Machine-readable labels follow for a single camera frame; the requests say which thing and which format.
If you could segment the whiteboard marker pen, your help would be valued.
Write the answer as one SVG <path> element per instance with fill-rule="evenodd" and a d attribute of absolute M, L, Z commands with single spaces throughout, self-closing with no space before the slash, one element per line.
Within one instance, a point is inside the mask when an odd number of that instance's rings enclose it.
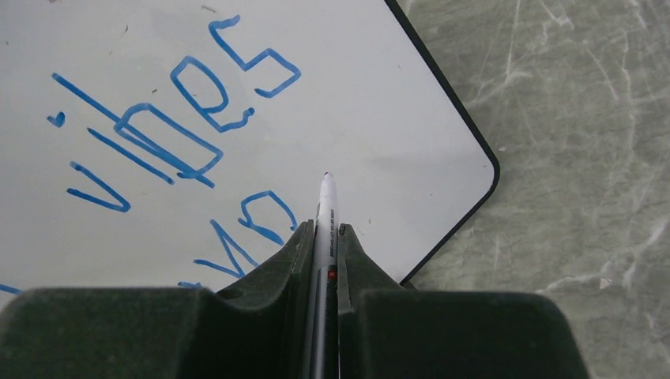
<path fill-rule="evenodd" d="M 307 303 L 307 326 L 301 378 L 338 378 L 337 330 L 337 240 L 339 230 L 337 187 L 329 172 L 324 174 L 312 249 L 311 285 Z"/>

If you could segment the white whiteboard black frame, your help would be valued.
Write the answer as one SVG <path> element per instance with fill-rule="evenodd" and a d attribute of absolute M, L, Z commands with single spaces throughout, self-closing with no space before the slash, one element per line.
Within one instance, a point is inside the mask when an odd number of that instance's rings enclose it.
<path fill-rule="evenodd" d="M 499 163 L 396 1 L 4 1 L 1 302 L 213 290 L 315 215 L 411 278 Z"/>

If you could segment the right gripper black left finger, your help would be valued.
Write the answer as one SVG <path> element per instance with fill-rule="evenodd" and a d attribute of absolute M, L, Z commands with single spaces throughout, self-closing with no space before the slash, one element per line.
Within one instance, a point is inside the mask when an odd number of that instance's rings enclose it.
<path fill-rule="evenodd" d="M 1 313 L 4 378 L 297 378 L 314 224 L 220 291 L 37 288 Z"/>

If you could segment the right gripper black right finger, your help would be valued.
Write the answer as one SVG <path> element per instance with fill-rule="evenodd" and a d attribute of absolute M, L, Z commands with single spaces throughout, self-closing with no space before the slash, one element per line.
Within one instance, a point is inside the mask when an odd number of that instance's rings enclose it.
<path fill-rule="evenodd" d="M 418 291 L 396 283 L 338 232 L 343 378 L 586 378 L 570 325 L 541 295 Z"/>

